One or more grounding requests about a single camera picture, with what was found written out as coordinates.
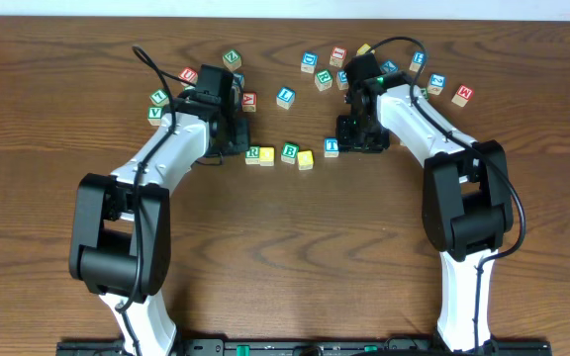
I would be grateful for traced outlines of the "green B wooden block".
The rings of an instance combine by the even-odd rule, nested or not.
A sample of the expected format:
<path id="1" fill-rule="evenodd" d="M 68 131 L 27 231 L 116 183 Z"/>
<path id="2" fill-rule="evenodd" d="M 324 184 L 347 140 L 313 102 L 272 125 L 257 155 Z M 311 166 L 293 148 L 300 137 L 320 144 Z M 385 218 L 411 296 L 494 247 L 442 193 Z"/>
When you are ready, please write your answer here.
<path id="1" fill-rule="evenodd" d="M 295 164 L 298 152 L 299 146 L 297 144 L 285 142 L 280 154 L 281 161 L 288 164 Z"/>

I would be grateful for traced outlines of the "yellow O wooden block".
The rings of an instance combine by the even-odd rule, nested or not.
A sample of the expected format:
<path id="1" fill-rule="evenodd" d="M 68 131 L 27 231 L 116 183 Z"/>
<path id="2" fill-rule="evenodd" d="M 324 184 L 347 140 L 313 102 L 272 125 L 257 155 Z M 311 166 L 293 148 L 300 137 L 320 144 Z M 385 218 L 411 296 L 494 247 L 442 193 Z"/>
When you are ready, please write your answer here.
<path id="1" fill-rule="evenodd" d="M 259 165 L 273 166 L 275 162 L 275 149 L 273 147 L 262 146 L 259 149 Z"/>
<path id="2" fill-rule="evenodd" d="M 311 170 L 314 167 L 314 155 L 311 150 L 303 150 L 297 153 L 298 168 Z"/>

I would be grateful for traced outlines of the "blue T wooden block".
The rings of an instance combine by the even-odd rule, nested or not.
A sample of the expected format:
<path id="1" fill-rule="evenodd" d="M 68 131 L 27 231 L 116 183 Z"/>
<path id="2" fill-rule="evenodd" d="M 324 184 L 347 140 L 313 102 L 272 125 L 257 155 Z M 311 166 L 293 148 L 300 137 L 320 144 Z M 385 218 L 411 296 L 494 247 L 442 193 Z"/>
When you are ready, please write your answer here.
<path id="1" fill-rule="evenodd" d="M 324 157 L 338 157 L 339 146 L 335 137 L 328 137 L 324 141 Z"/>

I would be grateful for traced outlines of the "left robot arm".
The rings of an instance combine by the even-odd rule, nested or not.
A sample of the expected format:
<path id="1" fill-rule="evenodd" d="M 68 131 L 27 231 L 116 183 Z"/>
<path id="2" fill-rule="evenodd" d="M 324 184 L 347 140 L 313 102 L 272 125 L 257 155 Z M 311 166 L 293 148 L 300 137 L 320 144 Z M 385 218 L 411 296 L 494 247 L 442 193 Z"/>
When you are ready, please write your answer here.
<path id="1" fill-rule="evenodd" d="M 59 355 L 170 355 L 178 329 L 161 287 L 170 264 L 170 197 L 191 166 L 207 155 L 248 150 L 249 123 L 222 105 L 176 99 L 160 125 L 123 166 L 87 174 L 74 210 L 69 272 L 111 309 L 123 336 L 69 341 Z"/>

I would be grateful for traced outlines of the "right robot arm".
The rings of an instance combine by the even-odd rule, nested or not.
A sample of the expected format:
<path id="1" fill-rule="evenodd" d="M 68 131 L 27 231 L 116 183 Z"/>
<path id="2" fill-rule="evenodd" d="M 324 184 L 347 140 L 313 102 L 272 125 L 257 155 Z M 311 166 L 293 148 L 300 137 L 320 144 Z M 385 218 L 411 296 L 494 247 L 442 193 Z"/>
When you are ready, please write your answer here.
<path id="1" fill-rule="evenodd" d="M 449 351 L 478 351 L 491 338 L 490 278 L 514 219 L 504 151 L 459 132 L 404 72 L 345 77 L 351 111 L 337 120 L 339 148 L 380 152 L 395 134 L 422 166 L 422 221 L 442 266 L 437 334 Z"/>

